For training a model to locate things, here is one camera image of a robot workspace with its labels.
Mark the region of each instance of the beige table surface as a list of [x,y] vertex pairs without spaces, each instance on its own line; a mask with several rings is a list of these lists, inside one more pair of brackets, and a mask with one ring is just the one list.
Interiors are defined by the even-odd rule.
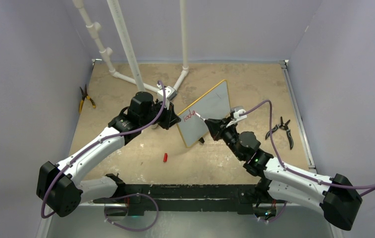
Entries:
[[[291,119],[289,128],[294,139],[294,148],[289,150],[286,132],[277,131],[273,137],[282,160],[302,169],[308,169],[303,145],[299,135],[294,108],[288,88],[278,64],[232,64],[232,63],[192,63],[190,70],[173,100],[175,112],[185,107],[211,89],[223,79],[228,81],[231,106],[244,106],[246,110],[264,99],[273,103],[273,125]],[[143,81],[155,85],[162,80],[173,86],[180,75],[181,64],[145,63],[139,65]],[[116,64],[116,70],[132,77],[128,64]],[[96,63],[88,94],[95,100],[93,109],[85,102],[72,141],[73,154],[90,142],[129,105],[137,92],[135,85],[112,77],[107,66]],[[253,131],[262,143],[261,148],[274,154],[270,140],[265,141],[269,125],[269,106],[263,105],[248,115],[237,126],[239,133]],[[185,148],[176,126],[170,130],[145,129],[128,145],[115,151],[91,172],[85,180],[98,179],[107,173],[119,173],[126,183],[179,183],[179,184],[253,184],[259,178],[249,175],[222,140],[212,141],[204,137],[205,144]],[[164,153],[168,161],[163,163]]]

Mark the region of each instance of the yellow frame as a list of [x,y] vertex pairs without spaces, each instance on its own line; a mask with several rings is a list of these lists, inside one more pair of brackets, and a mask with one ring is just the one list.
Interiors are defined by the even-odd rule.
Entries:
[[[223,82],[226,82],[227,83],[227,92],[228,92],[228,103],[229,103],[229,108],[231,108],[231,100],[229,98],[229,88],[228,88],[228,81],[226,79],[223,79],[221,82],[219,82],[218,84],[216,84],[214,87],[212,87],[210,90],[208,90],[206,93],[204,93],[202,96],[200,96],[198,99],[196,99],[194,102],[192,102],[190,105],[188,105],[184,110],[182,110],[181,112],[179,112],[178,116],[180,116],[181,114],[183,114],[183,112],[187,111],[191,106],[193,106],[195,103],[197,103],[200,99],[202,99],[204,96],[206,96],[208,93],[210,93],[212,90],[214,90],[216,87],[218,87],[220,84],[222,84]],[[184,146],[186,146],[186,148],[190,148],[194,145],[196,145],[196,143],[198,143],[198,141],[196,141],[195,143],[193,143],[191,146],[187,146],[186,144],[186,141],[184,140],[184,137],[183,137],[183,134],[181,133],[181,130],[180,130],[180,127],[178,126],[178,123],[177,123],[177,129],[178,129],[178,132],[180,133],[180,136],[181,136],[181,139],[183,140],[183,143],[184,143]],[[205,135],[207,135],[209,133],[209,131],[205,132],[205,134],[203,134],[201,137],[204,137]]]

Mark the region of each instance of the yellow-handled pliers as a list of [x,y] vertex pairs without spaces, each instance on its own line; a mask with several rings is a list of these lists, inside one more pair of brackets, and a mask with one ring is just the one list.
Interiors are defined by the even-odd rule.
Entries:
[[81,99],[81,102],[79,103],[79,114],[81,114],[82,106],[84,105],[85,98],[87,98],[88,100],[91,101],[91,104],[93,105],[93,108],[96,108],[94,100],[90,96],[88,96],[87,84],[85,84],[85,91],[82,90],[81,87],[79,87],[79,88],[81,89],[81,93],[82,93],[82,99]]

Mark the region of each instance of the floor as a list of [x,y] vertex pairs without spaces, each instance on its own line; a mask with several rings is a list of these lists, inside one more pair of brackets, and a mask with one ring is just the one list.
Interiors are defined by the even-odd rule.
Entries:
[[[128,64],[116,64],[116,70],[132,76]],[[308,169],[305,152],[295,119],[293,104],[283,72],[279,64],[232,64],[193,63],[189,74],[173,100],[176,113],[211,89],[223,79],[228,81],[231,106],[243,106],[246,110],[264,99],[273,103],[273,121],[279,123],[291,119],[289,128],[294,148],[289,149],[285,131],[277,131],[273,137],[283,161],[302,169]],[[181,72],[181,64],[146,63],[139,65],[143,81],[155,85],[162,80],[173,86]],[[110,75],[105,64],[96,63],[88,87],[89,95],[97,108],[85,103],[70,153],[73,154],[96,137],[107,123],[129,105],[137,92],[135,85]],[[262,143],[261,148],[274,154],[270,140],[264,136],[268,131],[269,106],[264,105],[239,123],[237,130],[253,131]],[[187,149],[176,126],[170,130],[145,129],[128,145],[104,159],[85,177],[98,179],[107,173],[119,173],[126,183],[172,183],[172,184],[254,184],[259,178],[249,175],[222,141],[204,137],[205,144]],[[168,161],[163,163],[164,153]]]

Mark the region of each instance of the cable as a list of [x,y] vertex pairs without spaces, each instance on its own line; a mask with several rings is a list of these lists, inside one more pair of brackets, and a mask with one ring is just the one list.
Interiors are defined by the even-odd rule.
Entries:
[[117,227],[120,227],[120,228],[125,229],[125,230],[130,231],[130,232],[143,232],[143,231],[148,230],[148,229],[151,228],[152,226],[154,226],[155,223],[156,223],[157,220],[158,220],[159,209],[158,209],[158,204],[157,204],[157,202],[155,202],[155,200],[154,200],[153,198],[151,198],[150,196],[148,196],[148,195],[146,195],[146,194],[143,194],[143,193],[136,193],[136,194],[130,194],[130,195],[122,196],[122,197],[116,197],[116,198],[114,198],[114,199],[115,199],[115,200],[119,200],[119,199],[122,199],[122,198],[127,198],[127,197],[129,198],[129,197],[134,197],[134,196],[142,196],[142,197],[146,197],[146,198],[150,199],[150,200],[152,201],[152,203],[155,205],[155,208],[156,208],[156,210],[157,210],[157,215],[155,216],[154,221],[153,221],[149,226],[147,226],[147,227],[145,227],[145,228],[142,228],[142,229],[135,229],[135,228],[129,228],[129,227],[122,226],[122,225],[120,225],[120,224],[118,224],[118,223],[115,223],[115,222],[111,221],[111,220],[107,217],[106,208],[104,208],[104,217],[106,218],[106,219],[104,220],[104,222],[109,222],[109,223],[112,224],[112,225],[115,225],[115,226],[117,226]]
[[272,147],[273,147],[273,150],[275,151],[277,159],[279,160],[279,163],[281,164],[281,166],[285,170],[287,170],[287,171],[289,171],[289,172],[291,172],[291,173],[293,173],[295,175],[301,176],[303,178],[306,178],[306,179],[309,179],[311,181],[314,181],[314,182],[317,182],[317,183],[321,183],[321,184],[327,185],[327,186],[332,186],[332,187],[337,187],[337,188],[344,188],[344,189],[368,189],[367,191],[361,193],[360,196],[364,196],[364,195],[366,195],[366,194],[368,194],[368,193],[370,193],[370,192],[372,192],[372,191],[375,190],[375,184],[365,185],[365,186],[347,186],[347,185],[333,184],[333,183],[329,183],[329,182],[325,182],[325,181],[319,181],[316,178],[304,175],[304,174],[299,173],[297,171],[294,171],[294,170],[292,170],[290,168],[286,168],[285,165],[284,165],[284,163],[283,163],[283,161],[280,158],[278,150],[276,149],[275,143],[273,142],[273,137],[272,137],[272,102],[270,100],[264,100],[263,102],[257,104],[257,106],[253,107],[252,109],[248,110],[247,112],[240,114],[240,116],[244,116],[244,115],[247,115],[247,114],[251,113],[252,111],[256,110],[257,108],[259,108],[261,105],[263,105],[265,103],[269,103],[269,134],[270,134],[270,141],[272,143]]
[[[107,140],[107,139],[110,139],[110,138],[114,138],[114,137],[118,137],[118,136],[123,136],[123,135],[129,135],[129,134],[133,134],[133,133],[137,133],[145,128],[147,128],[148,126],[154,124],[158,118],[161,116],[161,113],[163,112],[164,110],[164,107],[165,107],[165,88],[164,88],[164,84],[161,82],[161,80],[158,80],[158,83],[161,85],[162,87],[162,105],[161,105],[161,108],[160,108],[160,111],[158,112],[157,116],[148,124],[146,124],[145,126],[141,127],[141,128],[138,128],[138,129],[135,129],[135,130],[132,130],[132,131],[127,131],[127,132],[121,132],[121,133],[118,133],[118,134],[114,134],[114,135],[109,135],[109,136],[105,136],[101,139],[102,140]],[[90,151],[92,148],[94,148],[96,145],[100,144],[99,141],[96,141],[94,143],[92,143],[91,145],[89,145],[87,148],[85,148],[84,150],[82,150],[79,154],[77,154],[65,167],[63,167],[62,170],[59,171],[59,173],[56,175],[56,177],[54,177],[53,181],[50,183],[49,185],[49,188],[47,189],[44,197],[43,197],[43,203],[42,203],[42,210],[41,210],[41,216],[42,218],[49,218],[50,216],[52,216],[55,212],[51,212],[47,215],[44,214],[44,211],[45,211],[45,208],[46,208],[46,203],[47,203],[47,198],[49,197],[49,194],[53,188],[53,186],[56,184],[56,182],[59,180],[59,177],[65,173],[65,171],[67,169],[69,169],[69,166],[71,166],[73,163],[75,163],[76,160],[78,160],[82,155],[84,155],[85,153],[87,153],[88,151]]]

